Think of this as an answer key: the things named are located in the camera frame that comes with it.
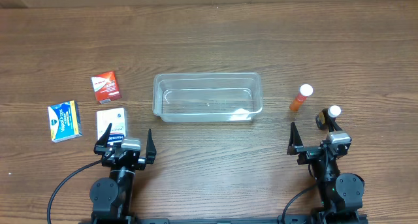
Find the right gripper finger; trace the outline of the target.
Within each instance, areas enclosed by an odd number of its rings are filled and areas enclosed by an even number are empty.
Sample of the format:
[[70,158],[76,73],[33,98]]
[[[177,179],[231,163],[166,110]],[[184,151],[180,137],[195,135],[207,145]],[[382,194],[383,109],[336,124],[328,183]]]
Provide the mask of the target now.
[[287,148],[287,155],[298,155],[304,153],[305,148],[299,135],[295,122],[291,123],[290,138]]
[[329,132],[342,130],[342,128],[336,123],[336,117],[327,116],[326,124],[327,124]]

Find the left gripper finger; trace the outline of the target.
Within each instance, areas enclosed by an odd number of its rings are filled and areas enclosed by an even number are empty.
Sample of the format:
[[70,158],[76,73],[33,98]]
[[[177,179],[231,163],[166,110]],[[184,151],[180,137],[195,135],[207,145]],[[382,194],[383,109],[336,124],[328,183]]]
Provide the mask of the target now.
[[157,150],[152,138],[152,130],[148,130],[147,145],[146,145],[146,164],[154,164]]
[[94,148],[93,148],[93,152],[95,154],[105,154],[109,151],[108,138],[110,136],[111,128],[112,128],[112,124],[109,123],[108,127],[106,128],[106,131],[99,138],[99,140],[96,141]]

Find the dark bottle white cap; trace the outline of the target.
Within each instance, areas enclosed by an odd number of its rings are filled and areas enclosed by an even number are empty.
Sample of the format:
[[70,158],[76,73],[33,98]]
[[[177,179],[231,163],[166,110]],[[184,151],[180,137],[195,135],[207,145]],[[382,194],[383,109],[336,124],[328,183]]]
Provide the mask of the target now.
[[341,131],[342,128],[336,123],[336,118],[341,114],[342,110],[337,105],[325,108],[315,117],[315,122],[320,130],[328,129],[330,132]]

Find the white Hansaplast plaster box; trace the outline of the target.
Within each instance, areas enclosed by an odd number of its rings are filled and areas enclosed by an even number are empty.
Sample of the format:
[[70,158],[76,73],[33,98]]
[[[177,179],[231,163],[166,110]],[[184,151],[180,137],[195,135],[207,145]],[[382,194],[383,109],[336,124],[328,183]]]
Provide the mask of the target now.
[[124,108],[113,108],[96,112],[97,138],[100,139],[111,123],[108,143],[120,143],[127,135],[127,113]]

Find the blue yellow VapoDrops box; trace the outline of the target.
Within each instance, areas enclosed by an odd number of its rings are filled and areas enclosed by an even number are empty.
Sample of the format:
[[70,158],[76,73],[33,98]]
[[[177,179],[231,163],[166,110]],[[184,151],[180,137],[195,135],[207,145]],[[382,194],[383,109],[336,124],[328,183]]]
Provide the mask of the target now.
[[61,142],[82,136],[82,126],[76,101],[67,101],[48,107],[52,142]]

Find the orange bottle white cap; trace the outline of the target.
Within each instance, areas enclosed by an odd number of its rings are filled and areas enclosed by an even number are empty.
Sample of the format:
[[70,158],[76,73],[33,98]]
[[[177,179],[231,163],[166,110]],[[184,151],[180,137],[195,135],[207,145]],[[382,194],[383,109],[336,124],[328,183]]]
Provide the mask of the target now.
[[289,109],[292,111],[298,111],[305,100],[312,95],[314,89],[309,84],[303,84],[299,88],[299,93],[293,100],[293,102],[289,105]]

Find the red medicine box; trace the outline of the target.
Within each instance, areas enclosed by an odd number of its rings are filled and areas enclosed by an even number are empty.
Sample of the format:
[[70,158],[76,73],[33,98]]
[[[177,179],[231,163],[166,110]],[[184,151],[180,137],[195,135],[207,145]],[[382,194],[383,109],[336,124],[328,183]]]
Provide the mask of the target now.
[[91,77],[91,83],[97,102],[105,104],[121,99],[121,92],[114,71]]

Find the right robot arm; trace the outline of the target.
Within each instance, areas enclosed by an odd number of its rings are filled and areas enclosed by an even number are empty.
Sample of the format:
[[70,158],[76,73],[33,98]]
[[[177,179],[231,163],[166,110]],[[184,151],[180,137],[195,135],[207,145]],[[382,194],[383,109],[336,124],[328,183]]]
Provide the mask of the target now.
[[[299,165],[308,165],[315,183],[295,195],[285,206],[280,216],[281,223],[367,223],[360,215],[364,180],[353,173],[340,172],[337,160],[347,155],[352,138],[342,130],[334,118],[325,116],[318,128],[327,129],[326,139],[318,146],[305,147],[296,124],[291,123],[288,155],[297,155]],[[311,209],[308,215],[287,215],[290,205],[303,194],[317,188],[321,206]]]

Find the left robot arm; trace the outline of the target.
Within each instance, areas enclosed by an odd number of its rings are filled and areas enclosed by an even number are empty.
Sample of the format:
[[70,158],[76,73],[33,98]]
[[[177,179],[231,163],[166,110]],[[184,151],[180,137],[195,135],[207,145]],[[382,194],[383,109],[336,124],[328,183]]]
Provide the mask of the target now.
[[92,223],[140,223],[130,211],[136,171],[153,164],[157,150],[152,132],[148,131],[146,153],[141,156],[141,142],[124,137],[116,144],[109,143],[112,126],[96,141],[94,153],[101,156],[100,164],[110,168],[109,176],[97,180],[89,196],[93,203]]

